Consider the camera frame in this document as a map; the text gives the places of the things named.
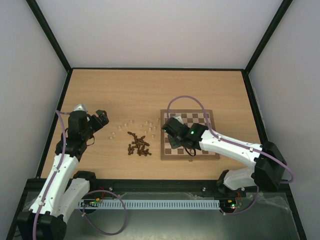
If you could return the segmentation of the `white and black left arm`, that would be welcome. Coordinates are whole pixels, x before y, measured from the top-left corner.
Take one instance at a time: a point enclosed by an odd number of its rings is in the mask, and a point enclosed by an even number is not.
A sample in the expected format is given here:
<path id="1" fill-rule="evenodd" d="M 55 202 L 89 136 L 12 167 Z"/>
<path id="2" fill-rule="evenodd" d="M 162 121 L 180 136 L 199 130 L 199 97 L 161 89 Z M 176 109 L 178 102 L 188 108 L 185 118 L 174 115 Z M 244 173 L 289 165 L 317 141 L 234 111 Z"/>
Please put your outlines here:
<path id="1" fill-rule="evenodd" d="M 88 141 L 109 123 L 106 111 L 89 115 L 83 104 L 68 113 L 68 123 L 61 123 L 62 133 L 55 148 L 52 168 L 34 202 L 17 217 L 17 227 L 24 240 L 62 240 L 68 220 L 81 198 L 94 186 L 96 175 L 83 171 L 71 179 Z"/>

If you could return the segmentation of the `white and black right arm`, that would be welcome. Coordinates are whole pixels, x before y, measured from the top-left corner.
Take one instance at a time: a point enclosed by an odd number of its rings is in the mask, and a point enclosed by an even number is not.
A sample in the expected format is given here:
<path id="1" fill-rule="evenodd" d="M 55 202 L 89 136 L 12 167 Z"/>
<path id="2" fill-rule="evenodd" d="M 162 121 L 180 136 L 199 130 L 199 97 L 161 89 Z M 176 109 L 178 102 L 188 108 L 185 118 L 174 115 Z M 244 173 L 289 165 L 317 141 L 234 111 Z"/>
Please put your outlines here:
<path id="1" fill-rule="evenodd" d="M 180 116 L 170 117 L 161 127 L 172 148 L 214 152 L 234 159 L 246 167 L 224 170 L 217 180 L 218 191 L 229 196 L 234 191 L 257 186 L 276 192 L 283 181 L 286 161 L 272 142 L 263 145 L 240 141 L 214 131 L 210 124 L 187 126 Z"/>

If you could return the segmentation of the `pile of dark chess pieces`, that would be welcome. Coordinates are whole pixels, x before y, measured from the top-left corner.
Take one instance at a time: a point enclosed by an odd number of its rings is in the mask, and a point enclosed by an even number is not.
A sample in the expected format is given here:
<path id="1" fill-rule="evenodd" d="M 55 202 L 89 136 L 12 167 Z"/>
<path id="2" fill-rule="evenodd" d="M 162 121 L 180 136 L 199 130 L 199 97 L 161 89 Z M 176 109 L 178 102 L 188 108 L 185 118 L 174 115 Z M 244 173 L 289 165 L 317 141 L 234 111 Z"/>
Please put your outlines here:
<path id="1" fill-rule="evenodd" d="M 135 133 L 131 131 L 128 131 L 127 134 L 133 137 L 133 141 L 128 144 L 128 155 L 133 155 L 134 153 L 136 153 L 139 156 L 145 157 L 152 155 L 149 149 L 150 144 L 147 141 L 145 141 L 145 135 L 138 137 Z"/>

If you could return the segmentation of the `wooden chessboard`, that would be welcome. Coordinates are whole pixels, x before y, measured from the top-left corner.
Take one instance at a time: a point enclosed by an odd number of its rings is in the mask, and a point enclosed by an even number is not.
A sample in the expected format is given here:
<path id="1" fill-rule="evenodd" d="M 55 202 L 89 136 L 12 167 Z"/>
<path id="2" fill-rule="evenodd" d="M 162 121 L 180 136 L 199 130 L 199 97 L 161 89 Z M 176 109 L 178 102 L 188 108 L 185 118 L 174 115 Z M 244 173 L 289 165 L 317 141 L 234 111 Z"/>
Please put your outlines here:
<path id="1" fill-rule="evenodd" d="M 215 130 L 213 111 L 206 110 L 206 116 L 201 109 L 162 109 L 160 111 L 160 124 L 167 126 L 169 118 L 180 117 L 184 126 L 175 122 L 169 123 L 169 133 L 161 130 L 160 159 L 163 161 L 217 161 L 220 155 L 216 152 L 200 149 L 201 134 L 208 129 L 206 123 Z"/>

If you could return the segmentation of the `black enclosure frame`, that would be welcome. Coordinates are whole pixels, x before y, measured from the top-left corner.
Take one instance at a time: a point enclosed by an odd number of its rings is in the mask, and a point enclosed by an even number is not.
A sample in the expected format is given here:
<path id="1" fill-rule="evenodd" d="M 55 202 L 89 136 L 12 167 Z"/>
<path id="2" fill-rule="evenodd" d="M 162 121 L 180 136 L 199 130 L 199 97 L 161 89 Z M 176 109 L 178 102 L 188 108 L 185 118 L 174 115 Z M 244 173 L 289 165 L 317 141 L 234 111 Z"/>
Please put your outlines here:
<path id="1" fill-rule="evenodd" d="M 253 69 L 254 65 L 256 64 L 258 58 L 262 54 L 264 48 L 266 47 L 267 43 L 269 42 L 270 38 L 272 37 L 273 33 L 275 32 L 276 28 L 280 24 L 281 20 L 285 16 L 287 10 L 289 9 L 292 1 L 291 0 L 283 0 L 276 11 L 272 21 L 270 22 L 267 30 L 263 34 L 262 39 L 260 40 L 257 48 L 255 49 L 252 57 L 250 58 L 247 66 L 244 69 L 240 69 L 239 71 L 242 74 L 243 82 L 245 85 L 246 93 L 248 96 L 248 100 L 250 103 L 251 111 L 253 114 L 254 122 L 256 125 L 257 133 L 259 136 L 259 140 L 261 143 L 265 143 L 268 141 L 267 133 L 265 130 L 265 126 L 263 124 L 262 115 L 258 108 L 258 101 L 253 91 L 253 86 L 251 84 L 249 73 Z M 27 1 L 29 8 L 31 9 L 33 15 L 37 19 L 39 25 L 41 26 L 43 32 L 45 33 L 46 37 L 48 38 L 50 44 L 52 45 L 55 53 L 57 54 L 59 60 L 62 62 L 63 67 L 67 72 L 66 79 L 64 81 L 63 89 L 59 98 L 59 102 L 57 104 L 57 108 L 60 110 L 62 108 L 63 102 L 65 100 L 65 96 L 67 93 L 67 89 L 71 80 L 71 76 L 73 71 L 75 70 L 73 67 L 70 66 L 65 54 L 63 53 L 54 33 L 52 32 L 44 14 L 42 13 L 38 3 L 35 0 Z M 54 117 L 50 131 L 48 134 L 48 138 L 45 143 L 45 147 L 40 159 L 40 163 L 36 172 L 36 176 L 34 178 L 30 178 L 27 180 L 26 185 L 24 187 L 22 196 L 17 206 L 17 210 L 14 214 L 10 229 L 7 234 L 8 240 L 13 240 L 17 234 L 17 217 L 18 214 L 22 211 L 22 204 L 25 202 L 27 194 L 29 192 L 34 192 L 39 190 L 42 184 L 44 184 L 44 179 L 40 177 L 44 165 L 45 165 L 45 158 L 49 152 L 49 146 L 52 142 L 52 138 L 54 135 L 54 128 L 56 127 L 58 122 L 58 117 Z M 99 183 L 104 185 L 112 184 L 116 186 L 118 192 L 126 192 L 129 190 L 138 191 L 143 190 L 147 193 L 151 193 L 155 190 L 162 190 L 165 193 L 168 193 L 173 190 L 177 190 L 178 192 L 187 191 L 187 190 L 195 190 L 198 191 L 200 184 L 204 184 L 205 186 L 209 185 L 210 183 L 214 183 L 213 180 L 125 180 L 125 179 L 99 179 Z M 288 199 L 289 208 L 292 211 L 294 224 L 296 227 L 296 231 L 299 235 L 301 240 L 305 240 L 306 234 L 294 201 L 294 197 L 292 195 L 292 191 L 287 183 L 280 185 L 279 188 L 280 192 L 285 193 Z"/>

